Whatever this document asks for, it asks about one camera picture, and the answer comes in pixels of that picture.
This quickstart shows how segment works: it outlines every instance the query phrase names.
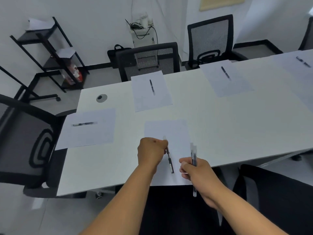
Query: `black office chair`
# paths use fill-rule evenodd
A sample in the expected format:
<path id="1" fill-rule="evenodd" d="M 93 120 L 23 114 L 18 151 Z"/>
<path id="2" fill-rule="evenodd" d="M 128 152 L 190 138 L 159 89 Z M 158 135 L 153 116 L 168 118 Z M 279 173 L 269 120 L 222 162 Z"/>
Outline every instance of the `black office chair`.
<path id="1" fill-rule="evenodd" d="M 233 191 L 289 235 L 312 234 L 313 186 L 244 164 Z M 224 218 L 222 229 L 235 234 Z"/>
<path id="2" fill-rule="evenodd" d="M 67 150 L 54 151 L 67 111 L 50 114 L 0 94 L 0 182 L 36 198 L 57 198 Z M 60 198 L 85 198 L 86 192 Z"/>
<path id="3" fill-rule="evenodd" d="M 187 70 L 196 69 L 201 64 L 222 60 L 247 60 L 233 52 L 233 15 L 188 25 L 189 61 Z"/>
<path id="4" fill-rule="evenodd" d="M 180 72 L 177 43 L 162 43 L 133 48 L 116 53 L 122 82 L 131 77 L 162 71 L 170 74 Z"/>
<path id="5" fill-rule="evenodd" d="M 308 28 L 306 34 L 304 35 L 303 41 L 300 45 L 299 50 L 313 49 L 313 16 L 309 19 Z"/>

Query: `bag handle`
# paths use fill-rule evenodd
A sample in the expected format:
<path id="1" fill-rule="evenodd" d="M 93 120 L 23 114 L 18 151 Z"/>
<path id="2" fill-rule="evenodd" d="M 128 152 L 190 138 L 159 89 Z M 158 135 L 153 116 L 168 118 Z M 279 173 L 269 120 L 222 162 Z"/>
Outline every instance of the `bag handle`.
<path id="1" fill-rule="evenodd" d="M 121 45 L 119 45 L 119 44 L 116 44 L 116 45 L 114 46 L 114 50 L 116 50 L 116 47 L 118 47 L 118 46 L 120 46 L 120 49 L 123 49 L 123 48 L 124 48 L 123 46 L 121 46 Z"/>

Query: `black bag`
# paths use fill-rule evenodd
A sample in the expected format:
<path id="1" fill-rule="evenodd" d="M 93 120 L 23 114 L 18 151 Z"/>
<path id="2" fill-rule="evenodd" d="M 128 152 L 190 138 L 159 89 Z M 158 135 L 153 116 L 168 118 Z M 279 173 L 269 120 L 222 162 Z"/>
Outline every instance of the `black bag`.
<path id="1" fill-rule="evenodd" d="M 116 49 L 117 46 L 120 46 L 120 45 L 116 44 L 114 46 L 114 50 L 108 50 L 108 57 L 110 59 L 110 62 L 112 63 L 113 68 L 118 68 L 117 61 L 116 61 L 116 52 L 131 49 L 131 48 L 124 48 L 123 46 L 120 46 L 119 49 Z"/>

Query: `conference table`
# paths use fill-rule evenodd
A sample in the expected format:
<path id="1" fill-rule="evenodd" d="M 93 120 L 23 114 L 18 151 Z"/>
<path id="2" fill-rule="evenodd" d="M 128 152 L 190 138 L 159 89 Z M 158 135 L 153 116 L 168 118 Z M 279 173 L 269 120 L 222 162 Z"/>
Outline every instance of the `conference table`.
<path id="1" fill-rule="evenodd" d="M 272 56 L 233 64 L 253 91 L 217 97 L 201 69 L 164 75 L 173 104 L 158 109 L 135 112 L 130 81 L 82 90 L 77 112 L 116 109 L 114 142 L 68 149 L 57 195 L 125 183 L 146 121 L 185 119 L 212 167 L 312 148 L 313 113 L 286 84 L 293 76 Z"/>

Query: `framed picture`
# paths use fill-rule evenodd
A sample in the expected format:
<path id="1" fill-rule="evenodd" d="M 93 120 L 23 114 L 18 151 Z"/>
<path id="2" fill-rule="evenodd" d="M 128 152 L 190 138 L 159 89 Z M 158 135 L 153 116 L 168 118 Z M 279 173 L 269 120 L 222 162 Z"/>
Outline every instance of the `framed picture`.
<path id="1" fill-rule="evenodd" d="M 245 2 L 245 0 L 201 0 L 200 11 L 232 6 L 243 2 Z"/>

